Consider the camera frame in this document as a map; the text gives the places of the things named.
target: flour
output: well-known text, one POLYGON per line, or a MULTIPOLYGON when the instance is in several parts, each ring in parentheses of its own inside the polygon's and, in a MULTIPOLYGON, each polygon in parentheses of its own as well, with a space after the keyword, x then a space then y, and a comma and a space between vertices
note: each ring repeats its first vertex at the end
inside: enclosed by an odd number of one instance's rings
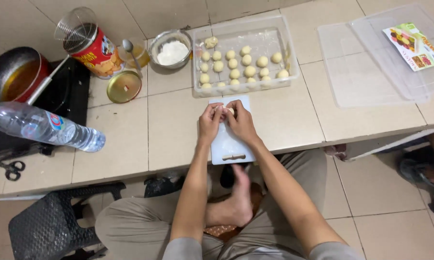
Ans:
POLYGON ((161 65, 173 65, 186 57, 188 48, 179 41, 166 43, 162 46, 161 53, 158 54, 158 62, 161 65))

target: gold lid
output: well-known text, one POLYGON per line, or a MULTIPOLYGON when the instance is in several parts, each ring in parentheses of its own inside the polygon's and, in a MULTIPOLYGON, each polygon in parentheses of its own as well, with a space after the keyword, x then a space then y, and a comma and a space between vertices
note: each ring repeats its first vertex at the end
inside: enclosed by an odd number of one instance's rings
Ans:
POLYGON ((109 81, 106 94, 114 103, 126 103, 132 100, 142 89, 142 80, 136 72, 126 70, 109 81))

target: scissors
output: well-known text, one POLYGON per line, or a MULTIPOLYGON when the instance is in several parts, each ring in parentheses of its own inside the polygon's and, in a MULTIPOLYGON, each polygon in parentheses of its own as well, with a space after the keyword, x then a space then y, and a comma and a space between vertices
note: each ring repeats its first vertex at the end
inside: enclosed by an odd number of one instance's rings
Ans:
POLYGON ((9 164, 0 162, 0 167, 6 170, 5 177, 7 180, 17 181, 21 177, 20 172, 26 168, 26 164, 24 164, 22 161, 13 161, 9 164))

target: leg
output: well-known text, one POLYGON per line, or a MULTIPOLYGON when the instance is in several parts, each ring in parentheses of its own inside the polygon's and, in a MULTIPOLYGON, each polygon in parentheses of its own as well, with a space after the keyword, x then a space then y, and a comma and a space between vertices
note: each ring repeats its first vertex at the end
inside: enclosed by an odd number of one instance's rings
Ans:
MULTIPOLYGON (((180 192, 154 198, 123 198, 98 216, 95 231, 101 242, 122 259, 161 259, 180 192)), ((223 243, 203 237, 203 259, 215 259, 223 243)))
MULTIPOLYGON (((285 154, 278 159, 321 211, 326 189, 324 152, 321 149, 313 149, 285 154)), ((279 248, 305 257, 299 240, 270 194, 266 194, 252 221, 224 246, 219 259, 234 259, 259 247, 279 248)))

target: black stool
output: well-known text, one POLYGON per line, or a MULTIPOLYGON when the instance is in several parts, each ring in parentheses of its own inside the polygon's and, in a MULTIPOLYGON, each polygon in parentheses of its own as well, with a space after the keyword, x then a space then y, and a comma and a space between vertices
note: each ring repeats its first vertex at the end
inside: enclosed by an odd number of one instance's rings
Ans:
POLYGON ((82 202, 95 194, 110 192, 114 200, 121 199, 122 182, 50 192, 15 216, 8 232, 16 260, 94 259, 106 248, 86 252, 82 248, 100 243, 95 227, 82 228, 82 202), (72 198, 81 200, 71 205, 72 198), (75 254, 65 257, 72 251, 75 254))

